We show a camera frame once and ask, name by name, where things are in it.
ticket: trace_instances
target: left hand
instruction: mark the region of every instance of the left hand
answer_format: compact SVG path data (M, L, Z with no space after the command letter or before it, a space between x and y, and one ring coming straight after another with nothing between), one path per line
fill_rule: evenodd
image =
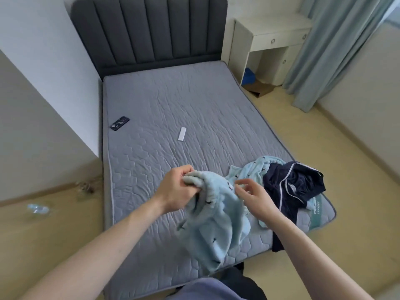
M184 208L189 200L200 191L199 188L183 182L183 175L190 171L194 171L191 165L183 165L171 169L164 176L153 196L153 199L158 200L162 205L163 214Z

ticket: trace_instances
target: forearm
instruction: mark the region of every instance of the forearm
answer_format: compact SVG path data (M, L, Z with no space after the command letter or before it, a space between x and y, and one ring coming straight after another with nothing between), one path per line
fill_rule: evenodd
M162 214L159 202L148 200L48 273L22 299L95 299L143 233Z
M272 225L313 300L372 300L356 282L286 217Z

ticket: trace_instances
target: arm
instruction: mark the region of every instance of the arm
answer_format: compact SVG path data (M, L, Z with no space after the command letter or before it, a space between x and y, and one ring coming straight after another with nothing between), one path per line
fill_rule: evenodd
M183 208L198 191L181 179L189 171L190 165L169 171L151 199L57 266L21 300L95 299L149 226Z
M264 188L251 179L236 181L235 191L249 211L279 237L313 300L372 300L275 206Z

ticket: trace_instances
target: light blue curtain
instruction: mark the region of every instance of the light blue curtain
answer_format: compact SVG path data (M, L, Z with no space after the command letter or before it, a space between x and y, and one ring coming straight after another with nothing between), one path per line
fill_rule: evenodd
M337 84L395 1L304 0L314 26L283 83L294 106L309 111Z

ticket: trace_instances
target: hand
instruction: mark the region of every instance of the hand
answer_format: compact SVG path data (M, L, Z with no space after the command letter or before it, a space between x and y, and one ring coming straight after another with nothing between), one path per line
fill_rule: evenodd
M264 222L269 228L272 228L276 221L284 217L264 187L256 183L253 179L236 180L235 192L244 201L249 212Z
M183 182L183 175L190 171L194 171L193 167L184 165L171 169L164 176L153 196L154 200L160 202L163 214L184 208L189 200L200 191L199 188Z

